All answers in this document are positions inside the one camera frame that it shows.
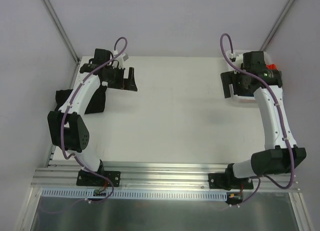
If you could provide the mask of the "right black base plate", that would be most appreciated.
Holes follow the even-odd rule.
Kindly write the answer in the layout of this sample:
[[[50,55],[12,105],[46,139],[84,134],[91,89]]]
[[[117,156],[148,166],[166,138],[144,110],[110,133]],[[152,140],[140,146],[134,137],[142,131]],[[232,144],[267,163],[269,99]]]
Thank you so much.
[[[236,178],[231,174],[226,173],[209,173],[208,174],[209,188],[213,190],[222,189],[230,191],[236,190],[253,190],[253,182],[249,182],[249,178]]]

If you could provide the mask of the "folded black t shirt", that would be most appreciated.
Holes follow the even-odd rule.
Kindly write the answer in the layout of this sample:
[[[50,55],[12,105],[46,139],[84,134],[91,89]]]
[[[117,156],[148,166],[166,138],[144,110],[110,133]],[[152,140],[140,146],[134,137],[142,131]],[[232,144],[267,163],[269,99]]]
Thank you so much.
[[[65,101],[68,99],[70,94],[72,93],[72,89],[64,89],[64,90],[57,90],[55,93],[55,101],[56,101],[56,107],[54,111],[58,111],[59,108],[65,103]],[[106,104],[106,86],[100,86],[93,94],[92,98],[90,99],[90,102],[88,103],[88,106],[85,110],[85,115],[89,114],[98,114],[103,113],[105,110],[105,104]]]

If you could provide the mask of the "orange t shirt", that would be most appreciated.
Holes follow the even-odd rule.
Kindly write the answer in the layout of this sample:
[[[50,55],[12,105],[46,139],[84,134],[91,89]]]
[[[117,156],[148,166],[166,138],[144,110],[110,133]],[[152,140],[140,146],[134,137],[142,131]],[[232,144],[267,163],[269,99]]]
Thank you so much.
[[[267,64],[266,67],[269,69],[269,70],[277,70],[277,66],[275,64]]]

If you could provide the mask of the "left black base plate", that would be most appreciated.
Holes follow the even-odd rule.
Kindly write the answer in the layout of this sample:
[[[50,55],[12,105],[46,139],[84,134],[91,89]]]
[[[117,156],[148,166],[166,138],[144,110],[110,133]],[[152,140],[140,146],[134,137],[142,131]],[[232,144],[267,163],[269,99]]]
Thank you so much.
[[[107,177],[114,187],[120,186],[121,172],[120,171],[103,171],[102,176]],[[98,177],[90,172],[80,170],[76,179],[76,186],[79,187],[103,187],[105,179]]]

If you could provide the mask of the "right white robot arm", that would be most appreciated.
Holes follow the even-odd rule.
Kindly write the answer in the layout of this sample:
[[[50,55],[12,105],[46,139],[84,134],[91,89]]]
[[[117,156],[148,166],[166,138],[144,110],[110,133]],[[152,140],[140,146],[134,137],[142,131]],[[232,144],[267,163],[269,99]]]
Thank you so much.
[[[222,54],[232,71],[220,75],[225,98],[231,95],[253,95],[264,130],[264,150],[251,155],[246,161],[228,165],[230,172],[224,175],[224,184],[236,188],[242,179],[290,174],[286,186],[292,186],[296,167],[306,158],[304,147],[298,147],[291,132],[283,104],[282,74],[265,63],[264,52],[250,51],[242,55],[242,66],[235,66],[236,59]]]

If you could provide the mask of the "white plastic basket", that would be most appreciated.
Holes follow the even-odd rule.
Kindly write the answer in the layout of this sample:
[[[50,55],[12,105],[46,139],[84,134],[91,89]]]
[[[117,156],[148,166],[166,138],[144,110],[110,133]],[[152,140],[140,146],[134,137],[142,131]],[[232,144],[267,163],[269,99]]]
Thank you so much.
[[[241,51],[243,54],[247,53],[246,50],[239,50],[239,51]],[[264,63],[266,65],[274,64],[270,55],[267,52],[264,52],[263,56],[264,56]],[[228,67],[228,71],[226,72],[232,72],[232,71],[238,72],[237,70],[233,69],[230,65],[228,65],[227,67]],[[244,62],[241,64],[240,67],[237,67],[237,68],[243,70]],[[266,67],[263,70],[263,72],[258,73],[257,76],[262,78],[270,86],[278,86],[280,88],[283,86],[282,72],[278,68],[277,70],[274,70],[274,69],[268,69]],[[238,103],[254,103],[256,101],[254,96],[238,96],[238,95],[234,95],[233,93],[231,94],[231,98]]]

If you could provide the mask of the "aluminium mounting rail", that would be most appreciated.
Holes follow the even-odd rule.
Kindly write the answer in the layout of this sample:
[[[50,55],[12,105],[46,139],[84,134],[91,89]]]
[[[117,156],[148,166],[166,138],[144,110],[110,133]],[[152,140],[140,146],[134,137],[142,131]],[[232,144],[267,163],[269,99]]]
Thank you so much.
[[[139,163],[106,161],[107,171],[119,171],[121,189],[207,191],[210,173],[222,173],[225,164]],[[80,166],[75,160],[52,160],[35,170],[33,187],[74,188]]]

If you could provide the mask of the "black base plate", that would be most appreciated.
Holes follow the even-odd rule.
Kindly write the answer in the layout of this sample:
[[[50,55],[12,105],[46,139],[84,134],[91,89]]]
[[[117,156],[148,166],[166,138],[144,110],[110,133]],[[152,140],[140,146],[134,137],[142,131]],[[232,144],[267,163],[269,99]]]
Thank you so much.
[[[253,190],[253,182],[249,182],[249,178],[236,178],[231,174],[226,173],[209,173],[208,174],[209,188],[213,190],[222,189],[230,191],[236,190]]]
[[[102,176],[107,177],[114,187],[120,186],[121,172],[120,171],[103,171]],[[79,187],[103,187],[105,179],[98,177],[90,172],[80,170],[76,179],[76,186]]]

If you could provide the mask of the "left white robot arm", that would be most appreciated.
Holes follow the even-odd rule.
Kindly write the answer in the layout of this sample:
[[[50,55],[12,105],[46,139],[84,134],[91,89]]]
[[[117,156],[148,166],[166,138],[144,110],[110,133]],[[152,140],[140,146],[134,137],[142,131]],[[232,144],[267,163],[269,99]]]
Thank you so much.
[[[93,58],[80,68],[77,86],[57,91],[57,95],[65,97],[57,103],[58,109],[47,116],[53,145],[62,150],[65,159],[74,157],[88,172],[87,178],[93,185],[102,184],[105,173],[101,160],[89,148],[90,132],[83,116],[104,112],[108,88],[138,91],[133,67],[125,77],[127,59],[123,52],[97,48]]]

